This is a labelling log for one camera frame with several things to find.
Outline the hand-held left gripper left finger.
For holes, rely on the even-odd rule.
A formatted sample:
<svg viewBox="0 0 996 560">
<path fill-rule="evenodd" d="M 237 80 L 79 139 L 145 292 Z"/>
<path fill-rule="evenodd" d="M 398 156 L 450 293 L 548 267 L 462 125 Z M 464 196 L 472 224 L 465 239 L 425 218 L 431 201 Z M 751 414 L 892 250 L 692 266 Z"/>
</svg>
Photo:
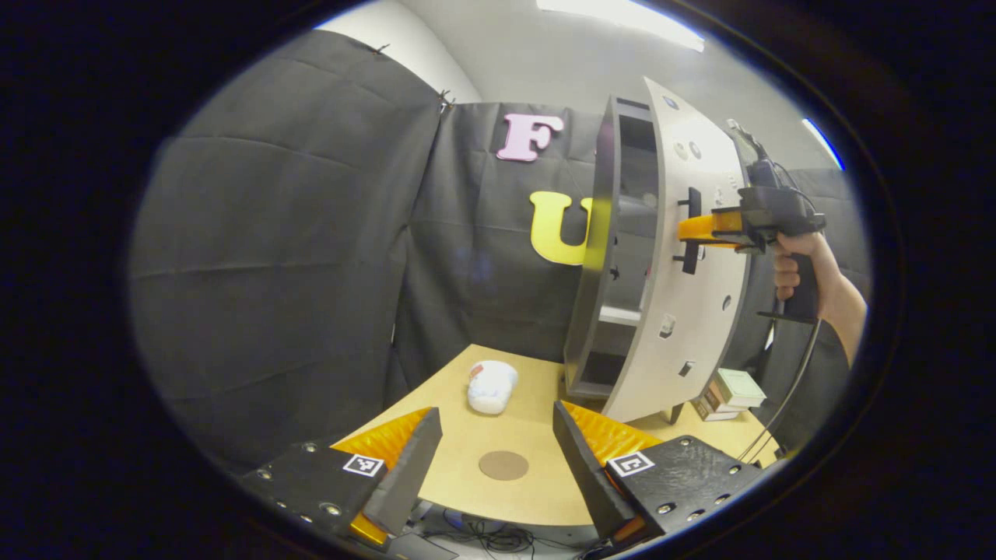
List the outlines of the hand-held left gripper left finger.
<svg viewBox="0 0 996 560">
<path fill-rule="evenodd" d="M 420 408 L 341 442 L 295 444 L 238 483 L 314 535 L 385 552 L 419 503 L 443 435 L 439 408 Z"/>
</svg>

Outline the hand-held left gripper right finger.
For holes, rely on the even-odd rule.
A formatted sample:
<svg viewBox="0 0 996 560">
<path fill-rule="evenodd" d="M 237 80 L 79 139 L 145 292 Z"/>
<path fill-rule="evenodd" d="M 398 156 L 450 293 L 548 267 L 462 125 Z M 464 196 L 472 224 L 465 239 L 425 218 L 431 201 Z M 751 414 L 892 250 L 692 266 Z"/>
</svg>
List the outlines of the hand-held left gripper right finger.
<svg viewBox="0 0 996 560">
<path fill-rule="evenodd" d="M 610 551 L 700 525 L 762 474 L 695 436 L 662 440 L 565 401 L 552 433 Z"/>
</svg>

